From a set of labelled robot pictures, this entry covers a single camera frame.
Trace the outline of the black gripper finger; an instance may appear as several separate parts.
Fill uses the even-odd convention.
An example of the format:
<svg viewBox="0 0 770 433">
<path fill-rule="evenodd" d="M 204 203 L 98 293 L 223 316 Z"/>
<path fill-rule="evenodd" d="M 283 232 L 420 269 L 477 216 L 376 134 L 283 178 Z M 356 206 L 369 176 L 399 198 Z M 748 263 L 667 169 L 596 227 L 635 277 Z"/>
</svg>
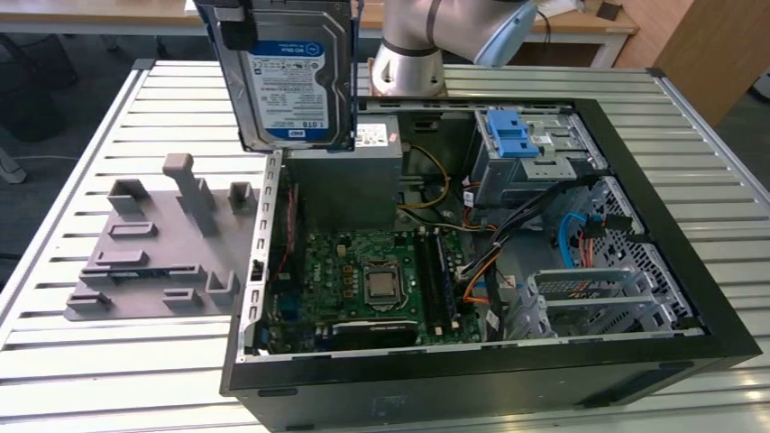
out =
<svg viewBox="0 0 770 433">
<path fill-rule="evenodd" d="M 232 51 L 251 49 L 257 41 L 251 1 L 213 1 L 213 16 L 224 46 Z"/>
</svg>

